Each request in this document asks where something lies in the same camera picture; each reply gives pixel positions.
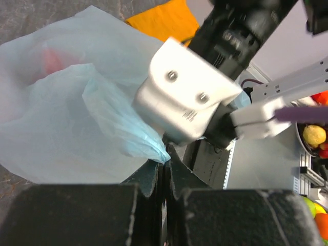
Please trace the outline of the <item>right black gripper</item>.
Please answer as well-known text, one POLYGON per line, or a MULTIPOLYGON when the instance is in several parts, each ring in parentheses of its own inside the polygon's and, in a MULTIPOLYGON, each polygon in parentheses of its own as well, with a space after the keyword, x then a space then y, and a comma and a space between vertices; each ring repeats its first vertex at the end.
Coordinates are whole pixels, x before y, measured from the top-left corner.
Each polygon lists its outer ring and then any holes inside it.
POLYGON ((168 113, 163 129, 170 141, 185 146, 202 138, 218 148, 228 148, 237 137, 230 114, 231 105, 216 104, 203 110, 182 109, 168 113))

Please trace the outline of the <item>light blue plastic bag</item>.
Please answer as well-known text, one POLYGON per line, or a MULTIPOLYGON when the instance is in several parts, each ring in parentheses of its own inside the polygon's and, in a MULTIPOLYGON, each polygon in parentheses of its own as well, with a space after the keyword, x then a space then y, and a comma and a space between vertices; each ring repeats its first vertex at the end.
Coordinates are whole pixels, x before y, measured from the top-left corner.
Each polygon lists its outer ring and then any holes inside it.
POLYGON ((163 43, 90 6, 1 45, 1 164, 34 183, 116 183, 170 159, 133 106, 163 43), (44 48, 85 63, 43 73, 44 48))

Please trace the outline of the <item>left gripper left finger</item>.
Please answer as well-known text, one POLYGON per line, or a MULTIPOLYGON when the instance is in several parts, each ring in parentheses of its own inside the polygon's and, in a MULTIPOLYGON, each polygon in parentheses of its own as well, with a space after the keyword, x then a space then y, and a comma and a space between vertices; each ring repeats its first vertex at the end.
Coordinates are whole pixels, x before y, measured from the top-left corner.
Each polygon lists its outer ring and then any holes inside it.
POLYGON ((43 184, 22 191, 1 225, 1 245, 159 245, 161 164, 119 184, 43 184))

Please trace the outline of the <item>fake red pepper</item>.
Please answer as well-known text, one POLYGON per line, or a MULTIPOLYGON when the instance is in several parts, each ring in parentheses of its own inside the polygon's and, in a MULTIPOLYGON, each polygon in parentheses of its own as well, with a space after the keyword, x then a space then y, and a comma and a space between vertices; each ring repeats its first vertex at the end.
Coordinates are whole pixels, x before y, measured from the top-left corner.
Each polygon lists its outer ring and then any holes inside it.
POLYGON ((43 73, 44 75, 50 75, 71 65, 84 64, 85 57, 85 52, 70 54, 56 49, 44 48, 42 52, 43 73))

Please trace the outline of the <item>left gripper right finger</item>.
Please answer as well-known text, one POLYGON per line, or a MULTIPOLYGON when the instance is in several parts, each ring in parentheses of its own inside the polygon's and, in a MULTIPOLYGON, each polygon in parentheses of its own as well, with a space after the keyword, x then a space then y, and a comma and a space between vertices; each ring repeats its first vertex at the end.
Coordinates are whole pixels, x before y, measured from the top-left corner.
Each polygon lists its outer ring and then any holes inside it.
POLYGON ((167 145, 169 245, 322 245, 303 199, 288 190, 210 188, 167 145))

